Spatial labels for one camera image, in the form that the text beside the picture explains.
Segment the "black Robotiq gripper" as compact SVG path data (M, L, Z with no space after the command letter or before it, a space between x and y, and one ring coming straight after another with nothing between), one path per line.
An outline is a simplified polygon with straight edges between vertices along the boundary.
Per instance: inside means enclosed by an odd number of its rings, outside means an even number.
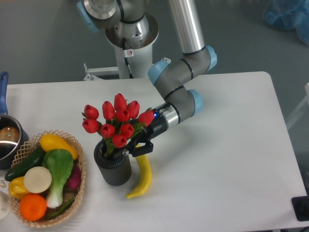
M168 122L163 113L159 112L158 109L154 109L153 112L154 119L152 122L148 126L142 127L141 132L132 138L135 143L129 143L124 150L115 152L113 157L127 156L129 154L138 157L153 151L154 145L150 141L168 129ZM145 143L145 145L138 146L138 143Z

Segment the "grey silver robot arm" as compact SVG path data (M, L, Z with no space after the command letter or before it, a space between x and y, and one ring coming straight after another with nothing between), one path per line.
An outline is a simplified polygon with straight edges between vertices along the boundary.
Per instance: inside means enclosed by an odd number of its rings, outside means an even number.
M199 113L203 99L184 85L213 68L214 49L205 45L196 4L192 0L168 2L183 58L152 63L152 45L158 37L156 20L145 12L142 0L81 0L77 7L92 31L104 29L114 46L119 76L148 77L164 103L154 109L154 120L125 146L134 157L152 152L151 139Z

